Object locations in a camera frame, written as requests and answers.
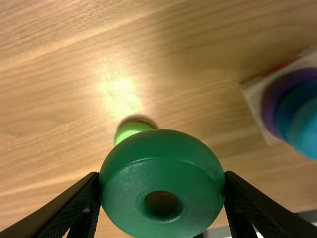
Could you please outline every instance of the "wood grain surface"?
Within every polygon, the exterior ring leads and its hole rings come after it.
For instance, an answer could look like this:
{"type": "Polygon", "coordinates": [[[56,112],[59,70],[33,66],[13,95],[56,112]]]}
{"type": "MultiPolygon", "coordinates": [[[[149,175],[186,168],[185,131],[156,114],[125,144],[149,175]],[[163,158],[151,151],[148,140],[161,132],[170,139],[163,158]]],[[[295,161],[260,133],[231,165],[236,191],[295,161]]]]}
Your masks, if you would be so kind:
{"type": "MultiPolygon", "coordinates": [[[[317,162],[267,147],[240,84],[317,41],[315,0],[0,0],[0,230],[37,210],[146,115],[191,134],[293,212],[317,162]]],[[[222,212],[213,226],[227,224],[222,212]]],[[[128,237],[101,212],[97,238],[128,237]]]]}

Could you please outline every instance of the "purple ring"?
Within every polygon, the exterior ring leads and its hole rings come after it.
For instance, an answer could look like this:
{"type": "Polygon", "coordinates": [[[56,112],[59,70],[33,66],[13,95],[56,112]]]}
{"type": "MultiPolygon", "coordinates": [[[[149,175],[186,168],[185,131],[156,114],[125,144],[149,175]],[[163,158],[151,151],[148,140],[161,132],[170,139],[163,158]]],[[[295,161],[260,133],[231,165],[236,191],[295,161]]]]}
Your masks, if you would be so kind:
{"type": "Polygon", "coordinates": [[[317,68],[301,68],[281,76],[265,91],[261,105],[262,120],[273,135],[281,138],[273,122],[276,108],[283,96],[292,88],[313,80],[317,80],[317,68]]]}

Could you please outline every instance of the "green ring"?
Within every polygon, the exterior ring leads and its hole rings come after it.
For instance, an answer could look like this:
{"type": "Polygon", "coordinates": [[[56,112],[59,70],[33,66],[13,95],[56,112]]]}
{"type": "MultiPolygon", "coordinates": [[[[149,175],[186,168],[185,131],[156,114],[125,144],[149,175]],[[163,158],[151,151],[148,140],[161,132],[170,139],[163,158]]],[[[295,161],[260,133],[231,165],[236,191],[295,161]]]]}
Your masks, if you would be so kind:
{"type": "Polygon", "coordinates": [[[223,207],[225,177],[219,160],[198,139],[156,129],[126,138],[100,170],[101,204],[121,230],[138,238],[185,238],[207,229],[223,207]],[[152,192],[177,197],[176,210],[154,215],[152,192]]]}
{"type": "Polygon", "coordinates": [[[114,136],[114,145],[116,146],[122,140],[128,138],[131,135],[139,133],[141,131],[154,129],[151,125],[143,121],[128,121],[120,125],[115,136],[114,136]]]}

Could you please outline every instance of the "wooden table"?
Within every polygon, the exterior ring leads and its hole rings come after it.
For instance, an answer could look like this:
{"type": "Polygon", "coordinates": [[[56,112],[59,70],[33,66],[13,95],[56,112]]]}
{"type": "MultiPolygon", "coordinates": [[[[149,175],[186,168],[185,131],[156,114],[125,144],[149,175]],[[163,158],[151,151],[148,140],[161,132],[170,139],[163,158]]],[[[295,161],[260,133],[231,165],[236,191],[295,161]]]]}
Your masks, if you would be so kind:
{"type": "MultiPolygon", "coordinates": [[[[315,0],[0,0],[0,230],[112,149],[130,115],[191,134],[293,212],[317,162],[267,147],[241,82],[317,41],[315,0]]],[[[226,225],[222,213],[214,226],[226,225]]],[[[128,237],[101,212],[97,238],[128,237]]]]}

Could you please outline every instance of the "toy base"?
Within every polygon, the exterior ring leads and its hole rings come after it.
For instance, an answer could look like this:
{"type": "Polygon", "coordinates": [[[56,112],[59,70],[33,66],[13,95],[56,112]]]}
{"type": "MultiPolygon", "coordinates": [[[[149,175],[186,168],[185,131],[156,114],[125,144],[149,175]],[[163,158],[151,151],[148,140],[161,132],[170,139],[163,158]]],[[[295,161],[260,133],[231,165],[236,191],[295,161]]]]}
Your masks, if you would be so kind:
{"type": "Polygon", "coordinates": [[[282,75],[306,67],[317,67],[317,48],[308,49],[292,58],[289,62],[281,64],[273,70],[242,84],[242,93],[248,103],[253,118],[255,119],[266,143],[271,146],[282,140],[271,134],[262,121],[261,105],[264,92],[282,75]]]}

